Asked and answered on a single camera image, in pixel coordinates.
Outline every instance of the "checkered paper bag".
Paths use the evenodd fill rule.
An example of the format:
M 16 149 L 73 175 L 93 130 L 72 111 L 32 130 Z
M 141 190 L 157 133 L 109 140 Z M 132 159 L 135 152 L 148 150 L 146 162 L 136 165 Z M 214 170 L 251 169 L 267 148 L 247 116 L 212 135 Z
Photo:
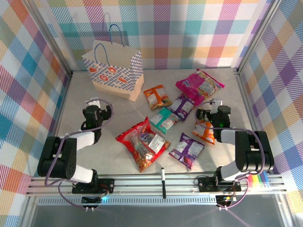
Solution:
M 122 45 L 113 43 L 112 26 L 117 25 L 109 27 L 110 42 L 95 40 L 82 58 L 97 90 L 135 101 L 144 82 L 141 52 L 123 44 L 118 26 Z

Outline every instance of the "white table surface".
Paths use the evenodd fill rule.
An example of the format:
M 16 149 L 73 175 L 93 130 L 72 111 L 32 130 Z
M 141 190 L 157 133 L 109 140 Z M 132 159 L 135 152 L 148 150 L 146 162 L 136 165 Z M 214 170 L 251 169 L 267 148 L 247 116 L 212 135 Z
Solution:
M 232 69 L 205 69 L 205 71 L 225 84 L 225 88 L 217 91 L 211 98 L 221 98 L 224 105 L 232 108 L 231 127 L 250 129 L 250 123 Z M 94 89 L 87 72 L 75 72 L 68 91 L 58 135 L 62 136 L 80 129 L 81 124 L 85 120 L 82 109 L 86 107 L 86 100 L 97 96 L 105 99 L 111 102 L 114 108 L 113 119 L 102 129 L 102 136 L 98 143 L 85 147 L 78 152 L 77 164 L 86 168 L 96 169 L 98 174 L 101 175 L 139 173 L 137 164 L 130 152 L 123 144 L 116 141 L 115 137 L 143 121 L 146 116 L 152 117 L 160 110 L 156 109 L 152 111 L 149 108 L 143 91 L 163 84 L 169 98 L 173 101 L 181 94 L 181 91 L 175 86 L 176 82 L 186 78 L 193 72 L 195 70 L 145 70 L 145 82 L 135 102 L 99 92 Z M 195 110 L 190 113 L 184 122 L 178 122 L 167 131 L 164 137 L 171 142 L 171 145 L 144 173 L 160 172 L 162 167 L 165 168 L 166 172 L 214 171 L 218 166 L 226 165 L 234 160 L 233 145 L 217 141 L 215 145 L 212 145 L 203 142 L 192 134 L 195 128 Z M 168 155 L 168 152 L 179 142 L 182 132 L 205 144 L 204 149 L 195 160 L 191 170 Z

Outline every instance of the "bag handle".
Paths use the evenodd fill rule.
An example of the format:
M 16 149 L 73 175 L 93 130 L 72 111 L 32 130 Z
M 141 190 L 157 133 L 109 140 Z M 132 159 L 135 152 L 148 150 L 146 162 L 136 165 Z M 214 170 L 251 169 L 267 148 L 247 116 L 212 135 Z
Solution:
M 106 61 L 107 61 L 108 65 L 110 65 L 109 62 L 108 62 L 107 53 L 106 53 L 106 50 L 105 50 L 105 47 L 104 47 L 103 44 L 98 44 L 98 45 L 95 47 L 95 53 L 94 53 L 94 54 L 95 54 L 96 63 L 98 63 L 97 57 L 96 57 L 96 49 L 97 49 L 97 47 L 98 47 L 99 45 L 102 45 L 102 46 L 103 46 L 103 49 L 104 49 L 104 51 L 105 51 Z
M 119 32 L 120 32 L 121 43 L 122 43 L 123 47 L 125 47 L 124 44 L 123 44 L 123 41 L 122 41 L 122 33 L 121 33 L 121 30 L 120 30 L 119 26 L 116 25 L 116 24 L 112 24 L 111 26 L 109 26 L 109 40 L 110 40 L 111 44 L 113 44 L 113 41 L 112 41 L 112 34 L 111 34 L 111 32 L 110 32 L 112 26 L 117 26 L 117 28 L 118 28 L 118 30 L 119 30 Z

